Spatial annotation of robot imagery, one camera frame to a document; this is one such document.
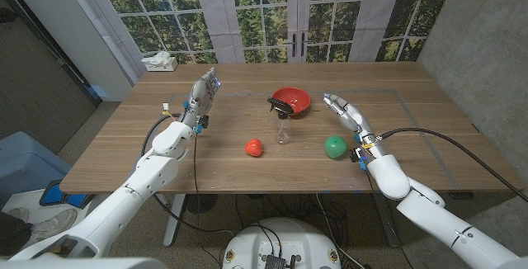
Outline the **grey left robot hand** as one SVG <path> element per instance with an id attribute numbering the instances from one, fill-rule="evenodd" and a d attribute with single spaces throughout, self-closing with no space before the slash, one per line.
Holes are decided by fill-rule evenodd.
<path id="1" fill-rule="evenodd" d="M 181 122 L 195 129 L 212 108 L 220 86 L 215 67 L 212 67 L 194 83 Z"/>

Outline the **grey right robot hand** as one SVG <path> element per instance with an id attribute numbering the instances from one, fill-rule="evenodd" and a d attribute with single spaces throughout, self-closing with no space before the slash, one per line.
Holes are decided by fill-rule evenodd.
<path id="1" fill-rule="evenodd" d="M 323 96 L 325 104 L 338 115 L 340 123 L 354 135 L 357 135 L 358 143 L 373 157 L 381 158 L 388 155 L 386 148 L 376 139 L 375 132 L 370 123 L 360 110 L 343 98 L 325 93 Z"/>

